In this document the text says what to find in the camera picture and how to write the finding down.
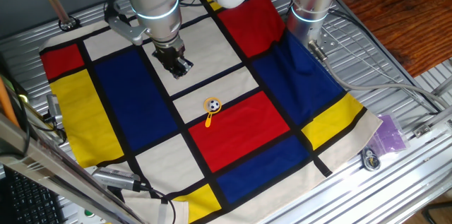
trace soccer ball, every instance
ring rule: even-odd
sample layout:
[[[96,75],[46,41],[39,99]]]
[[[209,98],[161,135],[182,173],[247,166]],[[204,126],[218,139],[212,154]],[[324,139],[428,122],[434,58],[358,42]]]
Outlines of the soccer ball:
[[[218,108],[220,108],[220,103],[217,100],[211,100],[209,101],[209,103],[207,104],[207,109],[210,112],[215,112],[218,110]]]

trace red square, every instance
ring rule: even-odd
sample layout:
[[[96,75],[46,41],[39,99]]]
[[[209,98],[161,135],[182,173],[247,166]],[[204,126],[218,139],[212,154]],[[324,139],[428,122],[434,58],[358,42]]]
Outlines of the red square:
[[[218,17],[247,57],[270,48],[283,35],[285,24],[271,0],[248,0]]]
[[[48,80],[85,65],[76,44],[45,52],[41,60]]]
[[[263,92],[214,114],[209,128],[201,122],[189,129],[212,172],[288,130],[289,126]]]

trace mondrian pattern cloth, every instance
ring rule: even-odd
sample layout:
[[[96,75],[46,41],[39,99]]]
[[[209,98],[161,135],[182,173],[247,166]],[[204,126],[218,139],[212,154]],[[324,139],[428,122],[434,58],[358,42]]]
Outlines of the mondrian pattern cloth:
[[[149,39],[133,46],[104,22],[51,39],[40,56],[82,167],[139,174],[188,201],[190,223],[256,223],[356,155],[381,121],[285,29],[270,0],[200,1],[182,8],[194,67],[178,80]],[[223,107],[206,128],[210,97]]]

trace metal table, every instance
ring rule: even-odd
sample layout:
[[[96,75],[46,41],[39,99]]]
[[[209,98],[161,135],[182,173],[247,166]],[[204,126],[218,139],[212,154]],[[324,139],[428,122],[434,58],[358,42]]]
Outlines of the metal table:
[[[285,12],[289,1],[272,0],[280,13]],[[119,3],[122,8],[129,7],[128,0]],[[333,6],[352,15],[340,0]],[[95,23],[103,20],[102,7],[94,6],[73,16],[82,25]],[[326,42],[322,44],[329,60],[347,82],[365,85],[397,81],[420,86],[380,43],[370,41],[353,24],[328,16],[324,30]],[[51,92],[38,49],[59,34],[62,31],[53,22],[0,40],[0,51],[38,112],[47,111],[45,95]],[[433,115],[438,110],[431,103],[395,88],[350,93],[375,114],[393,112],[410,139],[410,147],[382,157],[382,166],[376,172],[366,171],[356,156],[263,223],[399,223],[452,187],[451,109]],[[414,131],[423,124],[429,125],[428,132],[417,138]],[[72,154],[68,144],[62,148]],[[61,205],[66,222],[76,223],[78,207],[64,198]]]

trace wooden floor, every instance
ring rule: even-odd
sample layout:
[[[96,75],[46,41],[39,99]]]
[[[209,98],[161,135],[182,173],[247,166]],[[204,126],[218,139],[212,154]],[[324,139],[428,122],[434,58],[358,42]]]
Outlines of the wooden floor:
[[[431,204],[439,204],[452,201],[452,190],[443,194],[439,198],[431,202]],[[438,224],[452,224],[452,208],[441,208],[430,211],[430,216]],[[429,224],[422,216],[421,211],[411,216],[404,224]]]
[[[343,0],[414,77],[452,57],[452,0]]]

